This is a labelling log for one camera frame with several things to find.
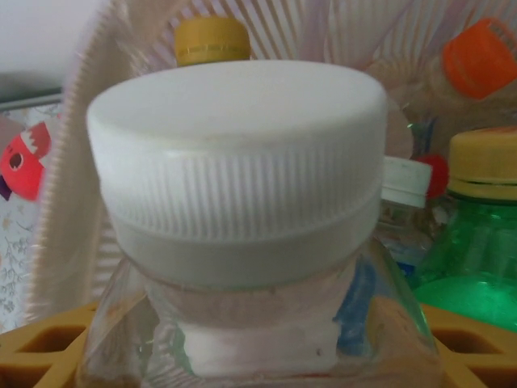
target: blue label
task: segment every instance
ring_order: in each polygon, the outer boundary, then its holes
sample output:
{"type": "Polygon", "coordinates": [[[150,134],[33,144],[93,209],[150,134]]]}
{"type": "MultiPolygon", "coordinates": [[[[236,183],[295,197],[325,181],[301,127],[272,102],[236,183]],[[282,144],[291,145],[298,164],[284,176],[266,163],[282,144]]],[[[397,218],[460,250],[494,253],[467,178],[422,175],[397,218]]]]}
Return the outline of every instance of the blue label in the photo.
{"type": "Polygon", "coordinates": [[[397,262],[397,265],[402,270],[402,272],[404,272],[405,277],[413,275],[414,269],[416,268],[414,265],[400,262],[397,262]]]}
{"type": "Polygon", "coordinates": [[[338,349],[346,354],[359,355],[364,350],[366,318],[375,287],[375,268],[360,258],[355,266],[354,279],[334,318],[342,328],[338,349]]]}

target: red bottle cap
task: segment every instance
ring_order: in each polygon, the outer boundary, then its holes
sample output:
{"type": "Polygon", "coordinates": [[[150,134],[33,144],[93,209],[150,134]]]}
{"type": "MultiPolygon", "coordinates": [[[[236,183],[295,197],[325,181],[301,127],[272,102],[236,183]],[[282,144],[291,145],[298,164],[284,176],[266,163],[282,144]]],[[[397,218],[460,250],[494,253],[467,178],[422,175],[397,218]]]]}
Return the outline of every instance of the red bottle cap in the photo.
{"type": "Polygon", "coordinates": [[[431,183],[427,189],[427,199],[432,200],[445,194],[449,183],[449,167],[440,155],[425,155],[416,159],[432,167],[431,183]]]}

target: white bottle cap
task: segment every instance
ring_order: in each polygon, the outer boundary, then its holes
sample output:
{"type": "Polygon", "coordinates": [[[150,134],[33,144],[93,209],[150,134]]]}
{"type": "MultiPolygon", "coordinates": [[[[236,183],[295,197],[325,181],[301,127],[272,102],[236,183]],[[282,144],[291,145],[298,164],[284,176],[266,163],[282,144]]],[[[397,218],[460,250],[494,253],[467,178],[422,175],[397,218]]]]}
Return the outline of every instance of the white bottle cap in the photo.
{"type": "Polygon", "coordinates": [[[382,199],[424,208],[431,172],[432,168],[428,164],[386,156],[382,199]]]}
{"type": "Polygon", "coordinates": [[[254,287],[331,268],[368,238],[386,116],[358,71],[239,61],[121,83],[87,120],[122,250],[180,284],[254,287]]]}

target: green liquid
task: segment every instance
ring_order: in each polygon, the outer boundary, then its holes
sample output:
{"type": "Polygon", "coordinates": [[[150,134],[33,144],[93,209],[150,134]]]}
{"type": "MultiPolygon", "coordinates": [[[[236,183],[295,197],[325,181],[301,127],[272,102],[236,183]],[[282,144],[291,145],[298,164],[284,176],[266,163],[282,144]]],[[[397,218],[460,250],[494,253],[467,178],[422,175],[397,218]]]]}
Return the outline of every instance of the green liquid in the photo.
{"type": "Polygon", "coordinates": [[[422,303],[517,332],[516,283],[494,276],[456,276],[422,285],[414,294],[422,303]]]}

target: orange bottle cap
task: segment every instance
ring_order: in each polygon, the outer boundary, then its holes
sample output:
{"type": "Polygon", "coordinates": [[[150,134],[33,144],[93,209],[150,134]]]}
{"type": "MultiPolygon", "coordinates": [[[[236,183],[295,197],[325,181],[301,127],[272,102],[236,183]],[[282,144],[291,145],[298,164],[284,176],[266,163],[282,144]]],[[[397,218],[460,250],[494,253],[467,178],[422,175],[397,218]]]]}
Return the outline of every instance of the orange bottle cap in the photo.
{"type": "Polygon", "coordinates": [[[483,19],[446,44],[443,71],[461,94],[484,99],[517,79],[516,49],[507,26],[483,19]]]}

